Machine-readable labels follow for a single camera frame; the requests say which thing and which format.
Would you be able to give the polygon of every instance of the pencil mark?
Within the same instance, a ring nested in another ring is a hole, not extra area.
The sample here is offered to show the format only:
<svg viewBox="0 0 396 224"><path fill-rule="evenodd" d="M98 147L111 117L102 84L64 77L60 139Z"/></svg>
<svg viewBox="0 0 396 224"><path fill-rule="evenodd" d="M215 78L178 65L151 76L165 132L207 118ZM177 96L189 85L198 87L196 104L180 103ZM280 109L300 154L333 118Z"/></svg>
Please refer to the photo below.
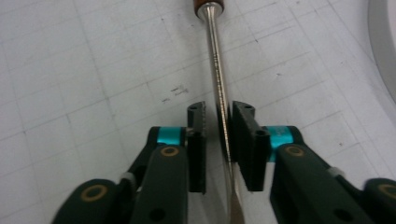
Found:
<svg viewBox="0 0 396 224"><path fill-rule="evenodd" d="M168 102L168 101L171 101L171 99L169 99L169 98L163 99L163 103L164 103L164 104L166 104L166 102Z"/></svg>

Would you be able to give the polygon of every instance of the brown handle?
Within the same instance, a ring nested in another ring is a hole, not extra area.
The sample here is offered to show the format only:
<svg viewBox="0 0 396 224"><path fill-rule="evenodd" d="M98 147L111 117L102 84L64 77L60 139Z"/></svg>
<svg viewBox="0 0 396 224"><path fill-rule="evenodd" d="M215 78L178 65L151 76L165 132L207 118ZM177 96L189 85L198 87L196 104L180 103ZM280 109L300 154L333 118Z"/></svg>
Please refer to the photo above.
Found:
<svg viewBox="0 0 396 224"><path fill-rule="evenodd" d="M195 11L195 14L198 15L198 9L202 5L204 5L206 3L212 3L212 2L213 3L218 3L219 5L221 5L221 7L224 10L224 2L223 2L223 0L194 0L194 11Z"/></svg>

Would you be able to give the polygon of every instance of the metal shaft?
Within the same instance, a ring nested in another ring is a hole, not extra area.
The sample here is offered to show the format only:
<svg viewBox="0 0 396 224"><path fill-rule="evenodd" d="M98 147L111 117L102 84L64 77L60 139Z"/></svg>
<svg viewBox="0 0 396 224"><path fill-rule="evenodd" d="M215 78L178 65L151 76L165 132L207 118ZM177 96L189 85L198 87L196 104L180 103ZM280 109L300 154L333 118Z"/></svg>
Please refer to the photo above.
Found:
<svg viewBox="0 0 396 224"><path fill-rule="evenodd" d="M217 34L216 18L222 13L218 3L209 2L198 9L198 17L206 23L207 44L213 77L216 100L216 109L219 123L219 136L224 158L224 172L227 186L228 223L244 224L244 214L239 196L235 172L236 164L232 162L230 127L231 118L229 101L227 98L226 81L221 65L219 40Z"/></svg>

